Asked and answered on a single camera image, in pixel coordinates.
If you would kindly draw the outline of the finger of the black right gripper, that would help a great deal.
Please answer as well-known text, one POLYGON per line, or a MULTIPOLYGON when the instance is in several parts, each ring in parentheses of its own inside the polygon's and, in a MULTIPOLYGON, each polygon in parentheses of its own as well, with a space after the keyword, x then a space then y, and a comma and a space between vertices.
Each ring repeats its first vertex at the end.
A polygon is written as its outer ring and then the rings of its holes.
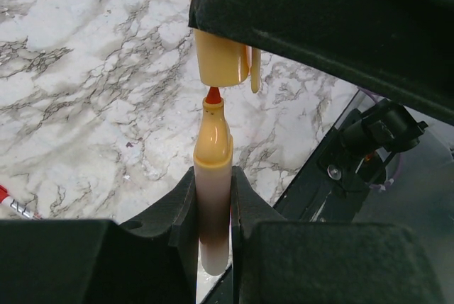
POLYGON ((192 0, 189 25, 453 122, 453 0, 192 0))

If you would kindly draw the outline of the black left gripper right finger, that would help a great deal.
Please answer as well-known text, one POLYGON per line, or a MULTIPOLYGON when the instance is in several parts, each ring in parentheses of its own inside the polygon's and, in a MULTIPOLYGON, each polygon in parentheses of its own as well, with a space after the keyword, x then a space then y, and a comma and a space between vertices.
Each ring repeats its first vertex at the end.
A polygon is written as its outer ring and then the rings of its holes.
POLYGON ((239 167, 231 182, 234 303, 442 303, 417 236, 381 223, 284 219, 239 167))

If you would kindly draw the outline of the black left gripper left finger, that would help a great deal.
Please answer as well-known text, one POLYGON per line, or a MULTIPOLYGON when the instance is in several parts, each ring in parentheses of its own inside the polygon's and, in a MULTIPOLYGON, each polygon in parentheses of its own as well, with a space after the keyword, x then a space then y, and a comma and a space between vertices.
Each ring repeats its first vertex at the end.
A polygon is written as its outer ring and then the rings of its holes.
POLYGON ((122 224, 2 220, 2 303, 193 303, 194 172, 122 224))

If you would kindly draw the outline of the pink orange-tipped marker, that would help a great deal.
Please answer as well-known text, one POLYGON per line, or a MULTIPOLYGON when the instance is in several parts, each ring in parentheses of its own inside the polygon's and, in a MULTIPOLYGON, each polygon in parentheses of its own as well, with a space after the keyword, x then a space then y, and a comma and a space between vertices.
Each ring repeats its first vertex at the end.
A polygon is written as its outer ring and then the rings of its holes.
POLYGON ((218 276, 229 255, 233 136, 217 87, 203 100, 193 158, 201 264, 206 273, 218 276))

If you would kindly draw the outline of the white red-tipped pen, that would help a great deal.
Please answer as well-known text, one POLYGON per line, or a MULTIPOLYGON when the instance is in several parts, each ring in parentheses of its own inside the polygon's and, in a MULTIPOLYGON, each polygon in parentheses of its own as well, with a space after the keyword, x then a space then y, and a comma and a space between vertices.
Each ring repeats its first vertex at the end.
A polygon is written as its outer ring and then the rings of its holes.
POLYGON ((41 220, 41 216, 30 209, 28 209, 22 203, 19 203, 13 196, 11 196, 8 190, 0 186, 1 189, 1 205, 8 210, 10 210, 15 215, 18 215, 22 218, 29 219, 29 220, 41 220))

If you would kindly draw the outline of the orange-yellow marker cap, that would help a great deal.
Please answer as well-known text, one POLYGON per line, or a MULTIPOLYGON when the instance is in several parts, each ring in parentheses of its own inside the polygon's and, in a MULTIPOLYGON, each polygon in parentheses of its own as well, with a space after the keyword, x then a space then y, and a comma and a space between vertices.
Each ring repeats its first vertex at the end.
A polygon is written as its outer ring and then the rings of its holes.
POLYGON ((251 90, 260 89, 261 50, 194 30, 201 82, 210 87, 230 87, 250 77, 251 90))

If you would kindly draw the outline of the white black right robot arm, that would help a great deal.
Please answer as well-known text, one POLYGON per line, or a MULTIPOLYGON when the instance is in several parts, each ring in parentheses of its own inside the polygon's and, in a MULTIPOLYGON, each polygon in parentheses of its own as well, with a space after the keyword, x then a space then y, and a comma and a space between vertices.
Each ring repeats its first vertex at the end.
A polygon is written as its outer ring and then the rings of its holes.
POLYGON ((410 107, 453 123, 453 0, 191 0, 205 84, 237 84, 241 54, 253 81, 267 51, 395 101, 343 131, 356 156, 414 147, 410 107))

